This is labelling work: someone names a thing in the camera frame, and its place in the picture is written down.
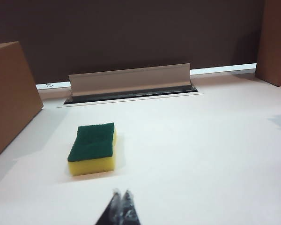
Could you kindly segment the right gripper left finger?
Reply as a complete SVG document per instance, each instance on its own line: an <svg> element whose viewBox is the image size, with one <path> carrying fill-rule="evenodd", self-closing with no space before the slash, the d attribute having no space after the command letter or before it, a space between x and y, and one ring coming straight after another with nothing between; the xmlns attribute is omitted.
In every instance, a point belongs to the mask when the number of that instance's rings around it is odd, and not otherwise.
<svg viewBox="0 0 281 225"><path fill-rule="evenodd" d="M96 225L117 225L119 222L120 203L121 192L118 189L114 189L113 196L97 220Z"/></svg>

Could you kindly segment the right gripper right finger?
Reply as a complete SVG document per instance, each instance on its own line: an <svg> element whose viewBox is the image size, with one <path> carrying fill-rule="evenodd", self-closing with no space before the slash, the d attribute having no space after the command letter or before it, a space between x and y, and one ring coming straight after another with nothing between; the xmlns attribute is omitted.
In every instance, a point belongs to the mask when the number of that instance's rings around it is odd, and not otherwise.
<svg viewBox="0 0 281 225"><path fill-rule="evenodd" d="M130 190L126 190L121 201L118 215L119 225L140 225L134 201L133 194Z"/></svg>

